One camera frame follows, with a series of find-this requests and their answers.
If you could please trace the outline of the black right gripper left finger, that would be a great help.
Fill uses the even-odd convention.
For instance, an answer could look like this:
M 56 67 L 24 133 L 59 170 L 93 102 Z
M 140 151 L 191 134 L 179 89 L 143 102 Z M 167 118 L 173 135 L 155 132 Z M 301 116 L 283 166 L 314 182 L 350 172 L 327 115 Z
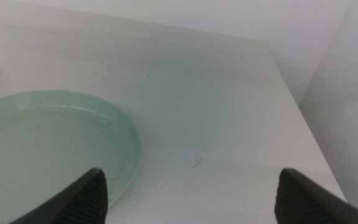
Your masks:
M 12 224 L 104 224 L 108 189 L 102 169 L 92 168 L 67 188 Z

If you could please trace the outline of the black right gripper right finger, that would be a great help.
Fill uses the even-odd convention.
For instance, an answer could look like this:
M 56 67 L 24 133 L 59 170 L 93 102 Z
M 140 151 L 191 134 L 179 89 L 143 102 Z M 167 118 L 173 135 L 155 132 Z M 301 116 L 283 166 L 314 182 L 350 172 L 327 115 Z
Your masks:
M 358 224 L 358 208 L 292 168 L 280 173 L 274 212 L 278 224 Z

